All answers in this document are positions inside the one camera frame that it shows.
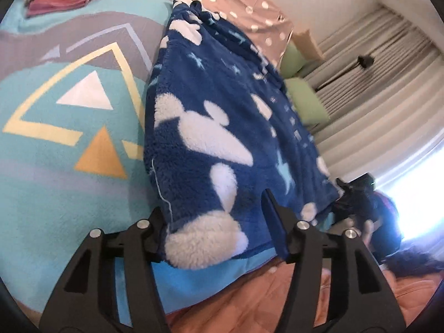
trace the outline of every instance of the light blue fabric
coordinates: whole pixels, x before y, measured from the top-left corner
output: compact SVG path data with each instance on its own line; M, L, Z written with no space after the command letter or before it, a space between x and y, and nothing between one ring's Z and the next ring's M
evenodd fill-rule
M0 55L8 61L0 67L3 76L0 78L0 276L15 298L36 311L43 311L58 277L91 229L100 227L106 233L125 230L137 220L148 217L158 200L143 162L129 159L123 147L122 140L143 145L143 131L123 75L114 67L115 58L111 52L99 57L100 61L79 66L52 86L22 116L24 121L83 132L73 147L7 133L3 131L4 126L17 108L54 74L83 54L114 41L123 50L144 102L145 81L150 71L146 70L137 46L125 30L88 42L79 48L83 52L74 50L70 55L66 47L91 32L83 31L86 26L78 26L77 30L70 30L70 36L61 36L57 27L63 31L66 22L84 15L98 16L101 11L123 12L127 14L125 22L142 17L146 24L139 23L138 30L136 25L133 27L153 59L162 26L166 25L171 10L171 0L93 0L76 11L25 19L23 1L16 0L0 25ZM116 25L113 17L110 15L109 25L94 26L94 32ZM160 30L154 34L151 27L155 28L156 24L160 24ZM43 31L44 39L39 34ZM47 53L40 47L45 39L53 44L48 45L50 48L60 44L59 57L53 54L51 59L41 59ZM11 45L18 46L17 50L8 50ZM22 60L25 61L23 65L17 64ZM70 88L94 71L113 110L56 104ZM73 169L103 126L110 135L127 180ZM273 256L275 251L270 249L250 259L227 261L202 271L182 271L165 263L155 264L154 273L166 312L216 294ZM122 268L117 265L117 277L122 274ZM128 323L124 284L121 279L117 279L116 284L122 320Z

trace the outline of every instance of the black bag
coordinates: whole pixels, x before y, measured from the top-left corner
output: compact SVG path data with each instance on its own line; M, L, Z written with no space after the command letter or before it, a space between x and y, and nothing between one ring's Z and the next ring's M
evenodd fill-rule
M341 179L336 179L336 183L344 194L333 203L334 222L351 218L360 231L364 231L366 220L378 222L376 226L379 227L373 233L370 244L375 259L381 264L387 255L399 249L403 238L395 204L384 194L375 192L374 178L368 173L350 183Z

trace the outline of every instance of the beige curtain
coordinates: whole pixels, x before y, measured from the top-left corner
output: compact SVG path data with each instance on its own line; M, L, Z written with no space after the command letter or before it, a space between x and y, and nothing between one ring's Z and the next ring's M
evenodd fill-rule
M321 48L327 61L306 75L314 87L359 54L375 57L368 71L358 68L318 92L332 121L313 133L332 177L350 181L370 172L381 188L444 140L443 57L411 23L380 8Z

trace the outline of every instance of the metal screw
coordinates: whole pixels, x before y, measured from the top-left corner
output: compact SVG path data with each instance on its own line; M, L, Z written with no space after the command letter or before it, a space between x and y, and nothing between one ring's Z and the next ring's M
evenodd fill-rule
M102 234L102 231L100 229L93 229L89 232L89 236L91 238L98 238L100 237Z
M137 222L137 227L139 228L139 229L146 229L146 228L148 228L150 226L150 222L148 221L148 220L146 220L146 219L142 219L142 220L139 220L138 222Z
M358 233L356 233L353 229L347 229L345 231L345 236L348 239L354 239L354 238L356 238L358 236Z
M307 230L310 227L310 224L307 223L304 220L300 220L297 222L296 226L300 229L300 230Z

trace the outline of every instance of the white triangle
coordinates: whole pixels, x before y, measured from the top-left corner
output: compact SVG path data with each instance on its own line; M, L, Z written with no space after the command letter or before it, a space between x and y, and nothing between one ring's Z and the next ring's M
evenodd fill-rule
M95 70L68 90L57 104L113 110Z
M49 50L45 56L43 56L40 61L49 60L49 59L56 59L57 57L60 57L60 45L57 45L53 47L51 50Z

